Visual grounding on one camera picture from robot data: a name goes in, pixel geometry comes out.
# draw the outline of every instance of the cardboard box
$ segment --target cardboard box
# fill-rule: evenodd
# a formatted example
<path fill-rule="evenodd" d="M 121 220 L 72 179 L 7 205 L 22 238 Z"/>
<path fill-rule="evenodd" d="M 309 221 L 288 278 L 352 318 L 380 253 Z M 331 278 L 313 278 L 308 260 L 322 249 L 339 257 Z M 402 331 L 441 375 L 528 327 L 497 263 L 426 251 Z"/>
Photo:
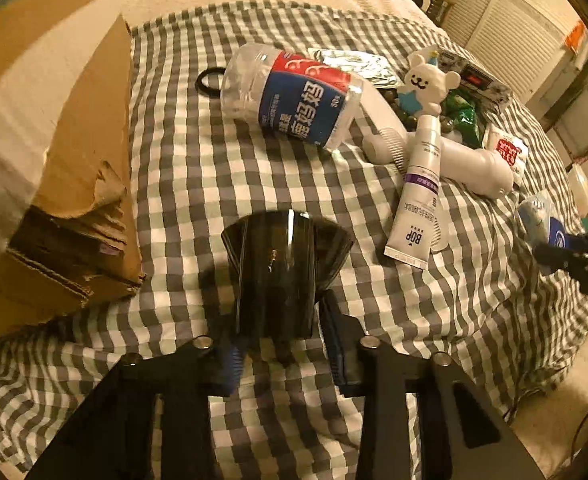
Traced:
<path fill-rule="evenodd" d="M 139 290 L 129 96 L 117 0 L 0 9 L 0 336 Z"/>

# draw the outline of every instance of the red logo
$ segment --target red logo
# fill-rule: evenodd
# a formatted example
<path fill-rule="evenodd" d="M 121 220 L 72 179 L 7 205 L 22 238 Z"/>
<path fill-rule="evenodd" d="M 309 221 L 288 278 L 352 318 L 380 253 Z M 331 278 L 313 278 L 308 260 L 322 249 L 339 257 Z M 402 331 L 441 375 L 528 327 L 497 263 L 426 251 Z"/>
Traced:
<path fill-rule="evenodd" d="M 522 150 L 514 146 L 509 140 L 500 139 L 498 144 L 496 144 L 496 151 L 500 153 L 510 166 L 513 166 L 516 164 L 516 158 Z"/>
<path fill-rule="evenodd" d="M 307 59 L 298 54 L 289 54 L 287 52 L 281 52 L 279 54 L 271 70 L 273 72 L 291 72 L 304 75 L 333 86 L 343 93 L 347 92 L 347 88 L 351 82 L 351 75 L 343 72 L 343 70 L 327 66 L 320 61 Z"/>

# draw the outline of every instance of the clear plastic jar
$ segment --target clear plastic jar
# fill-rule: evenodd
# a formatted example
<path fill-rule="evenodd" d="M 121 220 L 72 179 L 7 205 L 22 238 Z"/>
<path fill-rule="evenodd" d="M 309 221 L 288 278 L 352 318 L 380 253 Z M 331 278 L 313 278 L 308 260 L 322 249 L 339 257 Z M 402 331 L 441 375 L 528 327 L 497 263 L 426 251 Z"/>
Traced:
<path fill-rule="evenodd" d="M 227 65 L 221 85 L 226 117 L 334 150 L 347 136 L 363 81 L 319 61 L 248 43 Z"/>

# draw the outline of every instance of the checkered cloth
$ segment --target checkered cloth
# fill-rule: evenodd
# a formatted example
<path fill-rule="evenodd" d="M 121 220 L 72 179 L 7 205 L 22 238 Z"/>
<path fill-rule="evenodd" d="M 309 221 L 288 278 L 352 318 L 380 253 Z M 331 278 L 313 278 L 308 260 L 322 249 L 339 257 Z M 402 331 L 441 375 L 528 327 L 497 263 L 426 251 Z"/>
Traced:
<path fill-rule="evenodd" d="M 539 275 L 516 206 L 547 189 L 568 230 L 580 224 L 561 162 L 519 102 L 492 120 L 530 148 L 523 186 L 492 201 L 444 180 L 450 247 L 430 256 L 422 272 L 382 254 L 402 178 L 393 165 L 363 157 L 372 124 L 362 112 L 345 143 L 328 153 L 224 119 L 219 101 L 194 88 L 202 70 L 226 65 L 246 42 L 300 53 L 364 50 L 387 57 L 401 74 L 408 54 L 430 44 L 469 54 L 402 19 L 276 1 L 171 14 L 132 36 L 132 194 L 149 279 L 133 300 L 0 340 L 0 461 L 29 469 L 119 355 L 171 352 L 229 312 L 234 295 L 221 231 L 270 208 L 306 210 L 352 231 L 356 244 L 333 284 L 343 312 L 398 351 L 448 352 L 498 410 L 564 375 L 588 335 L 588 299 L 563 273 Z M 362 399 L 344 399 L 333 386 L 318 335 L 286 348 L 265 342 L 245 359 L 238 393 L 211 401 L 219 474 L 350 476 L 362 408 Z M 413 438 L 414 456 L 417 446 Z M 155 447 L 156 472 L 158 453 Z"/>

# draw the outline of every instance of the green plastic wrapper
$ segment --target green plastic wrapper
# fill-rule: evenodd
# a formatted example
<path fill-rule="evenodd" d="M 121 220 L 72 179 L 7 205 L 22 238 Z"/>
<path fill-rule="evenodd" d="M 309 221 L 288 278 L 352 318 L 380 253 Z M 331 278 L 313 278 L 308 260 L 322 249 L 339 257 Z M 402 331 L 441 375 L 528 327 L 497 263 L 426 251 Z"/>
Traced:
<path fill-rule="evenodd" d="M 452 90 L 441 106 L 443 115 L 454 121 L 454 130 L 459 131 L 463 137 L 463 144 L 473 149 L 482 148 L 483 138 L 478 127 L 474 101 L 464 92 Z"/>

